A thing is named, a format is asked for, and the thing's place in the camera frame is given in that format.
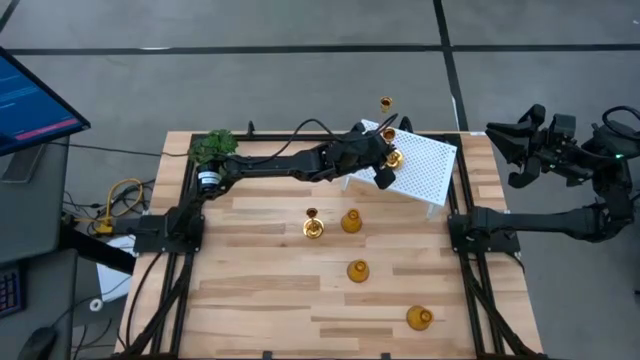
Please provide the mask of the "computer monitor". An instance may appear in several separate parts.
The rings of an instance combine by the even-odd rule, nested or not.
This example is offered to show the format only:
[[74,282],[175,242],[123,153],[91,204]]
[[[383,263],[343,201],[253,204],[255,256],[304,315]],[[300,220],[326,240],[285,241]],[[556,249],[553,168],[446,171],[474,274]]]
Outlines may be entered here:
[[0,46],[0,170],[4,183],[27,183],[47,144],[91,128],[91,123]]

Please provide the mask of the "black desk support bar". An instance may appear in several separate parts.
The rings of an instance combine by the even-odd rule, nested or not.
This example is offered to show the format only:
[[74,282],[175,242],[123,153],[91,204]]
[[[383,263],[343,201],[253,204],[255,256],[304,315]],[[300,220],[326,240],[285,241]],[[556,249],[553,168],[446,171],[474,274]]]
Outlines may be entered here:
[[60,227],[58,248],[60,250],[74,249],[82,258],[128,275],[133,274],[136,263],[136,258],[130,253],[112,247],[68,226]]

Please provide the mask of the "short brass candlestick holder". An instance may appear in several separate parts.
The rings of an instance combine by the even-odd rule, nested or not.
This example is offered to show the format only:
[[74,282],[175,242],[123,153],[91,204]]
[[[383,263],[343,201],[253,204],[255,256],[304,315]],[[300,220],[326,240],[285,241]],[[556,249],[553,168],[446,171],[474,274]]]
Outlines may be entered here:
[[308,208],[306,210],[307,220],[303,224],[303,234],[310,238],[319,238],[324,232],[324,223],[317,218],[318,210]]

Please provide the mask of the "white paper sheet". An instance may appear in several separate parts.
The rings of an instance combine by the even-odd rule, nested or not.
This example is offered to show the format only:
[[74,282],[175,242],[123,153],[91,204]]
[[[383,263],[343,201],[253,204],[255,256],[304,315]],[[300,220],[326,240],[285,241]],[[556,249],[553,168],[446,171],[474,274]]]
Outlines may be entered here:
[[[113,238],[107,242],[111,247],[124,250],[125,252],[137,256],[133,250],[135,237],[133,235]],[[124,272],[114,270],[102,264],[96,265],[98,281],[101,290],[101,300],[103,303],[112,302],[129,293],[131,276]]]

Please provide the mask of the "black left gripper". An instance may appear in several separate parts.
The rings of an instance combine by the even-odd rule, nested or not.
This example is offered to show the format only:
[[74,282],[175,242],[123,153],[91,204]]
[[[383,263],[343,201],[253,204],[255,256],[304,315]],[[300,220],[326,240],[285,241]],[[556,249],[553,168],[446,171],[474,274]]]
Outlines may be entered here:
[[376,130],[367,130],[359,122],[328,146],[326,160],[338,176],[372,168],[375,184],[379,189],[387,189],[396,180],[394,171],[387,164],[387,155],[395,150],[392,141],[383,138]]

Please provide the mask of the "amber glass candle holder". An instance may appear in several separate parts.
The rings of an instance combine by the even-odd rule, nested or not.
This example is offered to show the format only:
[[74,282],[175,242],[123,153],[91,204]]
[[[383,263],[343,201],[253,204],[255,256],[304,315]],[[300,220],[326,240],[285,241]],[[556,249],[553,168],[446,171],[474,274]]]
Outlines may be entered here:
[[429,309],[421,305],[414,305],[407,310],[406,321],[411,329],[424,331],[434,321],[434,315]]
[[357,233],[363,225],[358,209],[351,208],[341,218],[341,227],[347,233]]
[[370,275],[370,269],[368,263],[363,259],[357,259],[349,263],[347,270],[347,277],[354,283],[365,282]]

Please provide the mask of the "white perforated metal shelf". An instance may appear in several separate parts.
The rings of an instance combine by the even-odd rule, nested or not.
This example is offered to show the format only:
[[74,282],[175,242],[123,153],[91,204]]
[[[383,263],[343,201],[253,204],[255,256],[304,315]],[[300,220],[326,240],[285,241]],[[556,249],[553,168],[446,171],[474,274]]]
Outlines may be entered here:
[[427,219],[435,218],[446,204],[458,148],[428,137],[393,128],[396,148],[404,155],[403,165],[393,170],[396,180],[385,190],[374,182],[375,172],[361,170],[342,180],[342,195],[379,198],[383,201],[423,203]]

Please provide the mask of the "black computer mouse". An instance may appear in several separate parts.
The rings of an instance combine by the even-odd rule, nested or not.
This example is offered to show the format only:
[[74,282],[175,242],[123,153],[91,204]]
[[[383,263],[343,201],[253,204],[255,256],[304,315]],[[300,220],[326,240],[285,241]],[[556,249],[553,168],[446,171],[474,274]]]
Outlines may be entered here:
[[36,329],[22,346],[17,360],[49,360],[49,356],[57,339],[54,327]]

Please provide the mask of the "black keyboard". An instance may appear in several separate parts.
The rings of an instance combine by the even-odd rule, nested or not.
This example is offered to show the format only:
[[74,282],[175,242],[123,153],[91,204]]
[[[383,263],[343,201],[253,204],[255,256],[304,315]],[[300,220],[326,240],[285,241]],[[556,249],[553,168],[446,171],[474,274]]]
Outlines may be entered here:
[[0,318],[26,308],[24,270],[19,266],[0,268]]

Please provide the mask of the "green potted plant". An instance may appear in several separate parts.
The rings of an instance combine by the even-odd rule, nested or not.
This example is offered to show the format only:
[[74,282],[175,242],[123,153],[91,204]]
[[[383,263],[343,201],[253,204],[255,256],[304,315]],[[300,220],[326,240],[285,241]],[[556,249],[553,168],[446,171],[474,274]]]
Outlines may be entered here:
[[188,157],[196,164],[206,164],[223,155],[234,154],[238,142],[227,129],[212,130],[190,146]]

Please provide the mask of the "tall brass candlestick holder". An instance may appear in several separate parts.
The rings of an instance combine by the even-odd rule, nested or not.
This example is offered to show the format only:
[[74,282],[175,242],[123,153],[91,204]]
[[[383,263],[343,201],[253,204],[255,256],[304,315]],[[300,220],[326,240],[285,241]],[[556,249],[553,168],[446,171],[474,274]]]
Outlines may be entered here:
[[386,157],[385,166],[396,170],[403,165],[404,155],[396,148],[393,141],[396,137],[396,131],[391,127],[386,127],[381,132],[382,138],[391,147],[391,152]]

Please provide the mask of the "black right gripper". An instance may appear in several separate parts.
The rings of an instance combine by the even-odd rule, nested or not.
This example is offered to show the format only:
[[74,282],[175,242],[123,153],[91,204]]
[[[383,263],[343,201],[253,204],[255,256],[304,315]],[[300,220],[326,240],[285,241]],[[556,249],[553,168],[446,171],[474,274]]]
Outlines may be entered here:
[[488,123],[485,133],[508,163],[516,164],[519,172],[509,174],[508,183],[524,188],[541,173],[553,172],[566,179],[566,186],[580,185],[593,171],[586,165],[586,155],[577,150],[573,138],[554,136],[550,125],[542,128],[546,108],[534,104],[516,124]]

